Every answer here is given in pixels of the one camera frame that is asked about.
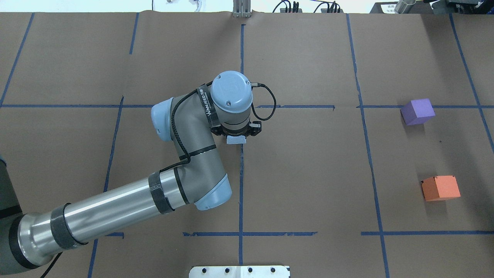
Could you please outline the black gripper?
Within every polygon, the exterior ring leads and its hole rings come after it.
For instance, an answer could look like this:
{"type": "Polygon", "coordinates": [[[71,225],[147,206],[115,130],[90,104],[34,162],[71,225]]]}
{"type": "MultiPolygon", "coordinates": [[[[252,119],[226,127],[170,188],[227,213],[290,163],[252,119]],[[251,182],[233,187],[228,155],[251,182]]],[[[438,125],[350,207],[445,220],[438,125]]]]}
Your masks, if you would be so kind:
{"type": "Polygon", "coordinates": [[[216,136],[231,136],[231,137],[254,137],[262,131],[261,121],[246,121],[240,124],[228,124],[226,122],[221,123],[216,127],[210,129],[212,134],[216,136]]]}

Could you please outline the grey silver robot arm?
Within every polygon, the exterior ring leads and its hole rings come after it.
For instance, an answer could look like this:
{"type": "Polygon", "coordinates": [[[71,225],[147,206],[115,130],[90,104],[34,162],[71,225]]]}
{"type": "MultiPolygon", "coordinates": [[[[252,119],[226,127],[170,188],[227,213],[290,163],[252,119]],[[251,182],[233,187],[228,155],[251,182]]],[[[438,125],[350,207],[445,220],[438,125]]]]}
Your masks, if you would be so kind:
{"type": "Polygon", "coordinates": [[[179,161],[150,176],[50,212],[23,213],[1,159],[1,275],[53,265],[61,253],[149,218],[195,204],[208,210],[232,195],[213,135],[254,137],[262,130],[253,88],[238,71],[220,73],[191,93],[154,105],[159,138],[172,141],[179,161]]]}

